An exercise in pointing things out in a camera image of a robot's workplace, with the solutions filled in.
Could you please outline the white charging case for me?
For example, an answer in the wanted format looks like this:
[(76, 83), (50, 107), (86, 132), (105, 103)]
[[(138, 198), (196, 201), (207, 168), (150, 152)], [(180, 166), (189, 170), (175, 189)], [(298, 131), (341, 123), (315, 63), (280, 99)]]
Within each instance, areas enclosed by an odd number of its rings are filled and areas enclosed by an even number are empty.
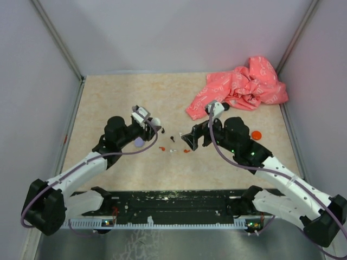
[(151, 124), (153, 126), (156, 126), (156, 127), (161, 127), (162, 126), (161, 121), (160, 121), (159, 118), (152, 118)]

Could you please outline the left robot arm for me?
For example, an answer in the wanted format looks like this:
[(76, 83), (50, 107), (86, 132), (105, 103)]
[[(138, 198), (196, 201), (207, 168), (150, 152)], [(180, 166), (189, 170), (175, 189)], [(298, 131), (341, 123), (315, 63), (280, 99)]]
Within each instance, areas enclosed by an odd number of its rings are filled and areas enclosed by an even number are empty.
[(112, 167), (124, 155), (122, 149), (136, 138), (155, 144), (162, 127), (161, 121), (137, 113), (133, 113), (131, 118), (131, 124), (126, 125), (122, 117), (111, 117), (98, 144), (79, 163), (46, 181), (33, 181), (21, 212), (21, 225), (24, 228), (36, 228), (50, 236), (65, 222), (84, 213), (110, 213), (113, 202), (108, 191), (93, 187), (81, 194), (75, 195), (74, 192)]

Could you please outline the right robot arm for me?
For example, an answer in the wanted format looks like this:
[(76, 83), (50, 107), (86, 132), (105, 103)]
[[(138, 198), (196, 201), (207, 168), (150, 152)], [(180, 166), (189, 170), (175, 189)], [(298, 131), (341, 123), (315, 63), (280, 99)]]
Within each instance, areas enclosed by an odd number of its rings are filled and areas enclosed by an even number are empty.
[(228, 163), (248, 170), (281, 192), (276, 196), (251, 186), (243, 195), (242, 208), (246, 213), (260, 211), (280, 217), (324, 248), (330, 246), (337, 233), (346, 233), (346, 199), (340, 195), (332, 197), (291, 172), (270, 150), (250, 138), (249, 128), (240, 117), (225, 122), (205, 121), (194, 125), (181, 138), (195, 151), (200, 137), (204, 138), (204, 147), (213, 144), (216, 150), (226, 149), (233, 155)]

